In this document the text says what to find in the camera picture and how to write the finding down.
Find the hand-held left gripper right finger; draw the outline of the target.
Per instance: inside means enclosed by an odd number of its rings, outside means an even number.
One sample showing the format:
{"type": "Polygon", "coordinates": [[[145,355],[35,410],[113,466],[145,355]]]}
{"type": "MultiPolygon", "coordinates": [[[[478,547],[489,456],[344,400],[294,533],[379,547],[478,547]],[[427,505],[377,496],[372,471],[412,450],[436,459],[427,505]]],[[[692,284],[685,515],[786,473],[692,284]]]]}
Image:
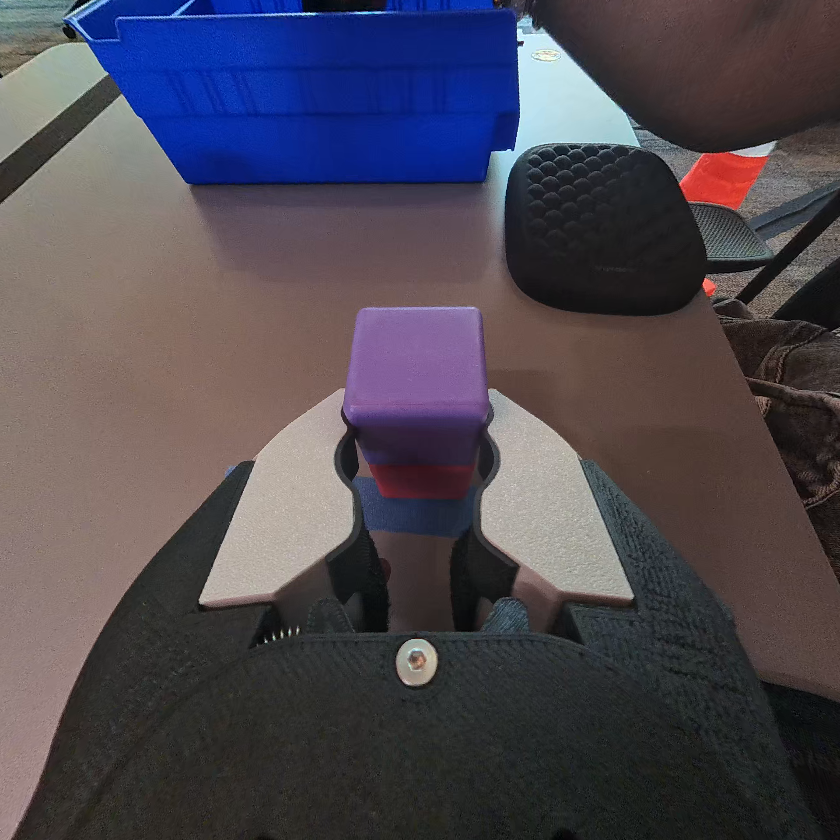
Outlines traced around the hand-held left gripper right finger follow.
{"type": "Polygon", "coordinates": [[[500,597],[527,608],[627,607],[634,594],[581,458],[549,425],[489,391],[478,544],[498,560],[500,597]]]}

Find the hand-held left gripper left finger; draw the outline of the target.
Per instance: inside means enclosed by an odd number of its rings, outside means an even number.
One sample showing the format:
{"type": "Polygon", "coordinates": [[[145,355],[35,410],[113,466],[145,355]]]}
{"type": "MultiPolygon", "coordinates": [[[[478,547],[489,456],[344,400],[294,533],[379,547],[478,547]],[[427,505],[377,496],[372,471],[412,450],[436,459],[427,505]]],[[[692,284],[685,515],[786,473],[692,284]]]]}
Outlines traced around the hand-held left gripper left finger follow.
{"type": "Polygon", "coordinates": [[[341,455],[355,456],[336,391],[285,426],[255,457],[200,594],[207,610],[276,604],[305,612],[360,589],[345,556],[361,535],[359,492],[341,455]]]}

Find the red foam cube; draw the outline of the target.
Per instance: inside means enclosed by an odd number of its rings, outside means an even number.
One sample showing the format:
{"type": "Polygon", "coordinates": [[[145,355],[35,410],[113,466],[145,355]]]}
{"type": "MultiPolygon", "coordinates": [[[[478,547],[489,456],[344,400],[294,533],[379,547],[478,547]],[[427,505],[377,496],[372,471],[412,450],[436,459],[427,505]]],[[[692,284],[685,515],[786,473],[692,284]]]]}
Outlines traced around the red foam cube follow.
{"type": "Polygon", "coordinates": [[[475,464],[376,465],[369,464],[380,494],[387,499],[456,501],[467,496],[475,464]]]}

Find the purple foam cube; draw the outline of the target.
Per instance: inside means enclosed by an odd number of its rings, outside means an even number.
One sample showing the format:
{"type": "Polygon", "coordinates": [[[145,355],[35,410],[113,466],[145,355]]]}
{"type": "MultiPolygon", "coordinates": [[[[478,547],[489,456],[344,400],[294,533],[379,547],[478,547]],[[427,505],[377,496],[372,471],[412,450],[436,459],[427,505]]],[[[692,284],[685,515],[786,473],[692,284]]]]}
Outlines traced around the purple foam cube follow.
{"type": "Polygon", "coordinates": [[[343,414],[370,465],[470,465],[489,410],[479,309],[358,312],[343,414]]]}

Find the blue plastic bin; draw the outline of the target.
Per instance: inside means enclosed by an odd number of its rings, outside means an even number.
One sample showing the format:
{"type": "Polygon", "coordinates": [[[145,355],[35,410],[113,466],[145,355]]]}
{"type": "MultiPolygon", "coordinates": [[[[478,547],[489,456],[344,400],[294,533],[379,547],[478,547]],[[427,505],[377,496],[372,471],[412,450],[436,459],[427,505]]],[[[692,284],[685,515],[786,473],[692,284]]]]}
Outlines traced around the blue plastic bin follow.
{"type": "Polygon", "coordinates": [[[513,149],[493,2],[87,2],[65,16],[191,185],[476,183],[513,149]]]}

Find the person's right forearm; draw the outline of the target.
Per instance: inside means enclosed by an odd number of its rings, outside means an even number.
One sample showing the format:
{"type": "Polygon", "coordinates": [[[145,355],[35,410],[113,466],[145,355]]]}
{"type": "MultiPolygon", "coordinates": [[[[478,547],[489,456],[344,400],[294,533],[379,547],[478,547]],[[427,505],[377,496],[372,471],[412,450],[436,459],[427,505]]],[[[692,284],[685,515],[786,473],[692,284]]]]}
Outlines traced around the person's right forearm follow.
{"type": "Polygon", "coordinates": [[[630,117],[697,152],[837,121],[838,1],[526,2],[630,117]]]}

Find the blue tape strip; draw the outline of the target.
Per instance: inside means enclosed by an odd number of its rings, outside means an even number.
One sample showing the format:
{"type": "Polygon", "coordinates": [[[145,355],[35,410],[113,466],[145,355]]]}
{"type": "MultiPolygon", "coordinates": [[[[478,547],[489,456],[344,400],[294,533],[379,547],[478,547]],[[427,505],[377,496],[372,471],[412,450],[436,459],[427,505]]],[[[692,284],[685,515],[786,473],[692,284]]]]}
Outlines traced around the blue tape strip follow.
{"type": "Polygon", "coordinates": [[[359,491],[369,531],[457,539],[473,520],[475,486],[462,499],[433,500],[383,497],[372,477],[357,476],[353,485],[359,491]]]}

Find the person's pants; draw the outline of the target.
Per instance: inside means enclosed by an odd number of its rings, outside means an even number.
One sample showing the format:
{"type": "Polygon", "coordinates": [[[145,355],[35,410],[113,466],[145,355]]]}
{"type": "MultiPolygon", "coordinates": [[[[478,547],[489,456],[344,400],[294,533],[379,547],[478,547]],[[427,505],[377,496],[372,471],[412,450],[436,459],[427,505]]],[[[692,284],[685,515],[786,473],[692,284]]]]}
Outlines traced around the person's pants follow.
{"type": "Polygon", "coordinates": [[[759,318],[734,299],[715,297],[711,303],[838,577],[838,329],[759,318]]]}

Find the orange traffic cone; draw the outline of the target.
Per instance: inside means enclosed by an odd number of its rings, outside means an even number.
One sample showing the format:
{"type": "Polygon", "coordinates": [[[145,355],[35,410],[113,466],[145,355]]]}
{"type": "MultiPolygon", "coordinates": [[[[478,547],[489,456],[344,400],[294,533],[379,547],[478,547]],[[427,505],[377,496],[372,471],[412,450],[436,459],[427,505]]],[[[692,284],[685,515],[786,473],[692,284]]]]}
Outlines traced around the orange traffic cone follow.
{"type": "Polygon", "coordinates": [[[705,153],[679,185],[690,203],[710,203],[738,210],[758,180],[777,141],[741,150],[705,153]]]}

